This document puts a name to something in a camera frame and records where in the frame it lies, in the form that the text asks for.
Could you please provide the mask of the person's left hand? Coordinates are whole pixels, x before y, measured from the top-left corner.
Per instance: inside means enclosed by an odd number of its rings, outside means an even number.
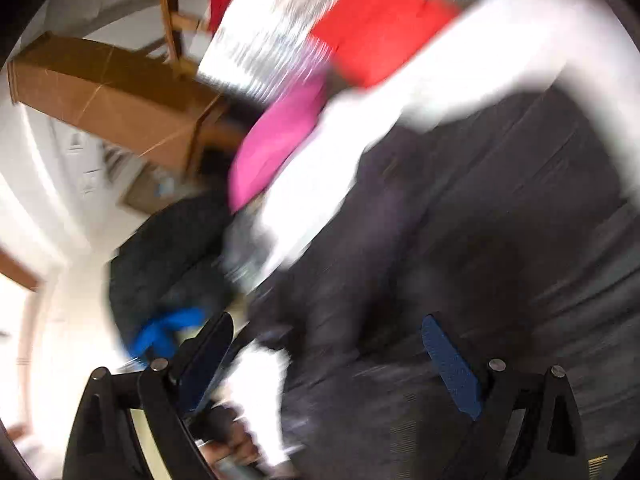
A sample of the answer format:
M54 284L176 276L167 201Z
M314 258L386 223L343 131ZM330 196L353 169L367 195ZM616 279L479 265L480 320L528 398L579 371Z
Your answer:
M241 465L251 465L262 459L253 435L246 429L234 408L215 406L214 419L218 426L217 437L207 440L198 450L217 479L224 478L218 468L218 463L223 458L232 456Z

